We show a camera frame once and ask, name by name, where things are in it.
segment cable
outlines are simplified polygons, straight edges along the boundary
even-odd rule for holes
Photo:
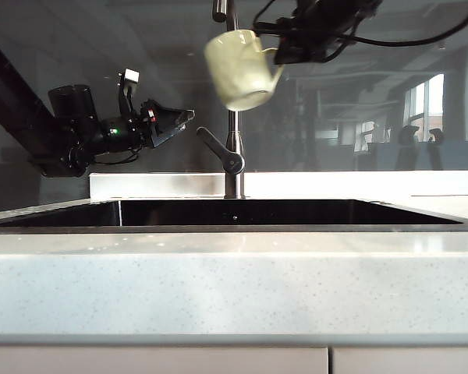
[[[129,164],[131,162],[135,162],[139,159],[139,152],[142,150],[142,147],[140,147],[137,150],[130,150],[132,153],[130,156],[127,158],[121,160],[121,161],[116,161],[116,162],[94,162],[94,164],[97,165],[107,165],[107,166],[114,166],[114,165],[121,165],[121,164]]]
[[[258,18],[267,10],[267,8],[274,2],[274,0],[271,0],[255,17],[256,22]],[[427,45],[427,44],[433,44],[438,41],[444,40],[448,37],[451,37],[452,35],[458,33],[462,29],[468,26],[468,16],[459,23],[458,25],[454,26],[452,29],[445,31],[442,34],[436,35],[434,37],[429,37],[427,39],[419,39],[417,41],[376,41],[373,39],[367,39],[365,37],[358,37],[355,35],[346,35],[346,34],[338,34],[338,33],[333,33],[327,30],[318,30],[318,29],[310,29],[310,31],[316,32],[316,33],[321,33],[321,34],[326,34],[329,35],[330,37],[338,37],[340,39],[344,39],[346,41],[356,41],[359,43],[364,43],[364,44],[370,44],[370,45],[377,45],[380,47],[416,47],[420,45]],[[301,33],[307,33],[309,30],[271,30],[271,29],[254,29],[257,34],[268,34],[268,35],[275,35],[275,36],[292,36],[292,35],[301,35]]]
[[[360,23],[363,21],[362,18],[357,18],[356,19],[356,22],[353,24],[353,27],[352,27],[352,31],[350,31],[350,37],[353,37],[355,36],[356,32],[357,32],[357,27],[359,27]],[[350,45],[350,40],[344,40],[342,42],[342,44],[338,47],[338,49],[336,49],[336,51],[334,51],[333,53],[331,53],[329,56],[326,56],[325,58],[323,58],[322,60],[320,60],[319,62],[320,63],[326,63],[326,62],[330,62],[331,60],[334,60],[335,58],[337,58],[338,56],[341,55],[341,53],[345,50],[345,48],[347,48],[348,46]]]
[[[268,4],[260,12],[257,13],[255,18],[253,19],[253,26],[255,25],[255,23],[257,23],[261,15],[264,14],[267,9],[269,9],[269,7],[272,5],[273,2],[275,2],[275,0],[269,1]]]
[[[462,29],[468,26],[468,16],[458,25],[454,26],[452,29],[445,31],[442,34],[436,35],[434,37],[429,37],[427,39],[419,39],[417,41],[375,41],[372,39],[367,39],[364,37],[356,37],[351,35],[341,35],[341,34],[334,34],[329,33],[331,36],[342,37],[343,39],[349,41],[357,41],[360,43],[371,44],[371,45],[379,45],[381,47],[415,47],[419,45],[427,45],[437,43],[438,41],[444,40],[455,33],[458,33]]]

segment white mug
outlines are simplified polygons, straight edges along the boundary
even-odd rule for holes
[[[212,39],[204,49],[217,95],[230,111],[247,111],[267,102],[281,77],[272,75],[265,57],[277,48],[262,49],[251,30],[234,30]]]

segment sink basin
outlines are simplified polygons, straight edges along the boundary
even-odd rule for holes
[[[123,200],[0,220],[0,233],[216,231],[468,231],[468,220],[354,199]]]

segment faucet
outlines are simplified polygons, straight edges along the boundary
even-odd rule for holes
[[[227,23],[227,31],[238,30],[234,0],[214,0],[212,17],[215,22]],[[221,160],[225,170],[225,199],[245,199],[243,141],[239,130],[240,113],[229,111],[229,134],[224,146],[206,128],[200,127],[197,135]]]

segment cabinet door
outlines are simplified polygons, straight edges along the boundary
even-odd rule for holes
[[[333,374],[468,374],[468,348],[336,348]]]
[[[325,348],[0,347],[0,374],[328,374]]]

